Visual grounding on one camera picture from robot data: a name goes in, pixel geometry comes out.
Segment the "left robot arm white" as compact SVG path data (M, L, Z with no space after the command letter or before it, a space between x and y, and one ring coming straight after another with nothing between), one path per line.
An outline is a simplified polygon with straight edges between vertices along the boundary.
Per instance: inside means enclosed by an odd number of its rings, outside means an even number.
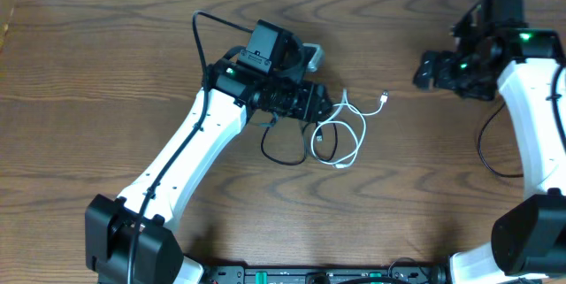
M226 145L257 110L316 123L331 111L310 58L262 70L221 58L204 70L194 105L156 159L116 199L98 195L85 211L86 266L110 283L198 283L205 268L175 238L189 200Z

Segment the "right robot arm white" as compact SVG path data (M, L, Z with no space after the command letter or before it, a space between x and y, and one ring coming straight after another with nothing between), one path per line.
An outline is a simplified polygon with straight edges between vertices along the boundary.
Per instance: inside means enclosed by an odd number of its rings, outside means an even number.
M512 120L524 200L491 239L435 266L431 283L528 283L565 274L565 54L533 29L523 0L479 0L453 26L454 51L426 51L413 82L462 98L501 96Z

